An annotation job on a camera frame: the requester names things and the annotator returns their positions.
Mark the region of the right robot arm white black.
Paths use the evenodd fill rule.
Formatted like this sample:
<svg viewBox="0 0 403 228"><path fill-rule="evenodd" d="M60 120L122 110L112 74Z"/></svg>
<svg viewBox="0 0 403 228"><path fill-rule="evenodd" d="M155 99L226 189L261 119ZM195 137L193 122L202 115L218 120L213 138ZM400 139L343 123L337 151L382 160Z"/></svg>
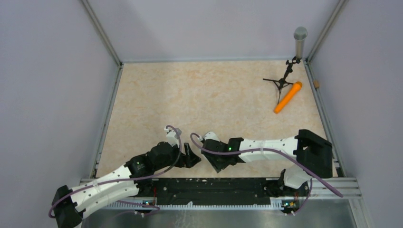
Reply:
<svg viewBox="0 0 403 228"><path fill-rule="evenodd" d="M283 195L291 196L311 178L336 193L336 189L325 181L333 176L332 143L310 130L301 129L296 136L277 140L238 137L225 143L213 132L198 139L202 142L201 152L217 172L242 162L288 160L293 165L282 172L278 183Z"/></svg>

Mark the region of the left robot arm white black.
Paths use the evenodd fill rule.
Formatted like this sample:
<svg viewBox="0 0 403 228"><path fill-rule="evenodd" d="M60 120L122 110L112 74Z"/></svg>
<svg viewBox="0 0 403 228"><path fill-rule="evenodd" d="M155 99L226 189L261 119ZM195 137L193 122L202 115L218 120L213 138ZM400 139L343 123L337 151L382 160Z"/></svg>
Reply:
<svg viewBox="0 0 403 228"><path fill-rule="evenodd" d="M113 202L137 194L149 195L152 178L173 167L191 168L200 161L188 143L160 142L103 177L77 187L58 188L48 216L56 220L59 228L76 228L91 214Z"/></svg>

